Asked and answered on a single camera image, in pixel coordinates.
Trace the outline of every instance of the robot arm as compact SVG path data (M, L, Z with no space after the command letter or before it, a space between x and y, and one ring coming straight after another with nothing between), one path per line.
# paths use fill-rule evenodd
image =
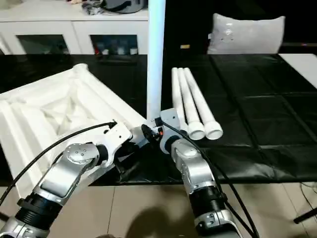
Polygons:
M179 128L174 109L162 111L160 120ZM242 238L232 214L226 209L226 195L219 191L209 164L201 153L186 139L166 126L160 141L161 150L171 155L189 196L200 237Z
M20 210L6 222L0 237L46 238L52 223L84 177L83 174L95 170L93 179L83 179L83 184L86 184L108 171L116 151L130 138L132 134L124 124L114 123L101 144L69 145L32 193L19 200Z

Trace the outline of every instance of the white cabinet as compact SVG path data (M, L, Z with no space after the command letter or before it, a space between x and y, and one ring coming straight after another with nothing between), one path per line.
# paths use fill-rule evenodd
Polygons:
M71 21L1 22L0 31L15 55L81 54Z
M0 35L15 55L147 54L148 18L147 9L89 16L65 0L24 0L0 10Z
M73 26L82 54L147 54L147 21L74 21Z

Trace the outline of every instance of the tiled floor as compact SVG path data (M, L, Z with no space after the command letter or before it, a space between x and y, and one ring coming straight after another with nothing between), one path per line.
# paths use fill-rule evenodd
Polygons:
M262 238L317 238L317 219L302 224L292 220L309 206L298 183L237 184ZM233 193L223 186L230 203L245 219ZM303 186L314 207L317 194ZM14 214L18 207L12 191L2 211ZM249 238L243 228L244 238ZM49 238L196 238L193 215L183 186L89 187L74 195L51 228Z

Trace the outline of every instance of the black table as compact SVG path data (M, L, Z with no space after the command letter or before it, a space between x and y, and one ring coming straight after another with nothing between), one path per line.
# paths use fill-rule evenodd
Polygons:
M146 117L146 56L1 56L0 93L87 63L89 70ZM317 181L317 89L280 56L164 57L162 109L171 104L171 68L189 67L215 118L221 139L198 142L235 183ZM146 145L94 185L182 183L171 158ZM11 180L0 150L0 185Z

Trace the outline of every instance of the pipe end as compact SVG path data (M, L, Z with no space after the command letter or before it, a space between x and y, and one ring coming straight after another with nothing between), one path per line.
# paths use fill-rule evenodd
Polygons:
M194 121L188 124L188 134L192 140L200 140L205 136L204 125L199 121Z
M216 121L209 121L205 124L206 137L209 140L217 140L223 135L221 125Z

